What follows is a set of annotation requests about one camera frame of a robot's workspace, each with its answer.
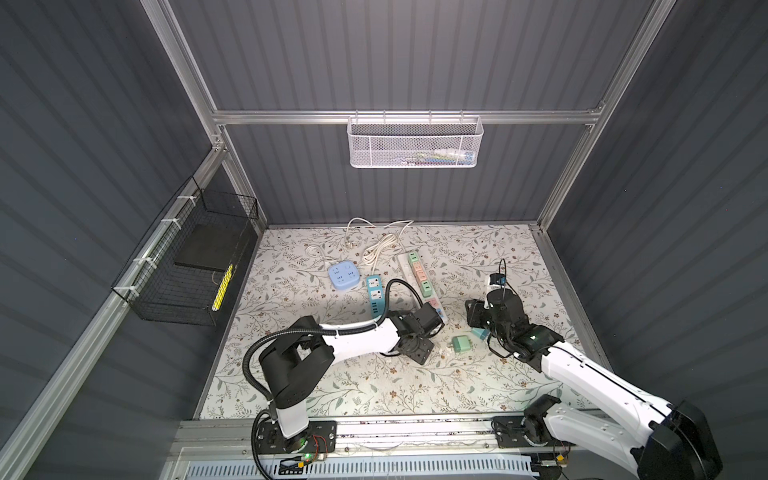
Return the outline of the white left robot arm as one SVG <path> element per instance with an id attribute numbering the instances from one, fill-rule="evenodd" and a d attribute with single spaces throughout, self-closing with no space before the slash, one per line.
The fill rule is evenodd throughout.
<path id="1" fill-rule="evenodd" d="M 306 400 L 330 367 L 368 354 L 401 354 L 423 365 L 443 327 L 440 314 L 426 303 L 348 325 L 321 325 L 305 316 L 272 336 L 256 352 L 266 381 L 262 389 L 283 438 L 308 435 Z"/>

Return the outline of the teal charger plug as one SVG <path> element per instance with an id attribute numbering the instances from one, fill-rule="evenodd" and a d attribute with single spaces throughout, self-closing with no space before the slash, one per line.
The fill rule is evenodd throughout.
<path id="1" fill-rule="evenodd" d="M 489 331 L 484 328 L 472 328 L 471 332 L 481 341 L 485 340 L 489 336 Z"/>

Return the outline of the white multicolour power strip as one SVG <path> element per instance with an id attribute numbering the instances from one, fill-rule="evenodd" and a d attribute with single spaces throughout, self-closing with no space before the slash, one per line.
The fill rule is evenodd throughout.
<path id="1" fill-rule="evenodd" d="M 424 260 L 416 251 L 401 253 L 397 256 L 398 265 L 401 268 L 404 279 L 417 289 L 424 302 L 431 304 L 441 319 L 447 323 L 448 317 L 443 308 L 437 292 L 431 282 Z"/>

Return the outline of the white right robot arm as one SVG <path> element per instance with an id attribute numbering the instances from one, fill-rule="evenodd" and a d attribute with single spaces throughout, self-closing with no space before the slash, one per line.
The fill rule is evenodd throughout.
<path id="1" fill-rule="evenodd" d="M 519 295 L 498 286 L 483 300 L 465 303 L 467 323 L 488 330 L 502 350 L 561 382 L 608 415 L 602 420 L 544 394 L 523 413 L 526 441 L 581 446 L 638 479 L 714 479 L 723 461 L 705 414 L 690 402 L 673 405 L 617 376 L 583 355 L 554 330 L 534 324 Z"/>

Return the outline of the teal tower power strip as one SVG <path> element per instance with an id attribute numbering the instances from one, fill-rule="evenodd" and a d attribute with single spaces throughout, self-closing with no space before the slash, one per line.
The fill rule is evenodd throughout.
<path id="1" fill-rule="evenodd" d="M 365 279 L 368 298 L 371 307 L 371 313 L 374 320 L 378 320 L 385 312 L 387 307 L 385 285 L 380 275 L 369 275 Z"/>

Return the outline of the green charger plug front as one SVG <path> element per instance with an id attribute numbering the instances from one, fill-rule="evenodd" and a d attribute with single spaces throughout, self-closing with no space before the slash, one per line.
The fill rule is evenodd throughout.
<path id="1" fill-rule="evenodd" d="M 451 347 L 455 353 L 461 354 L 472 350 L 472 342 L 468 336 L 458 335 L 451 339 Z"/>

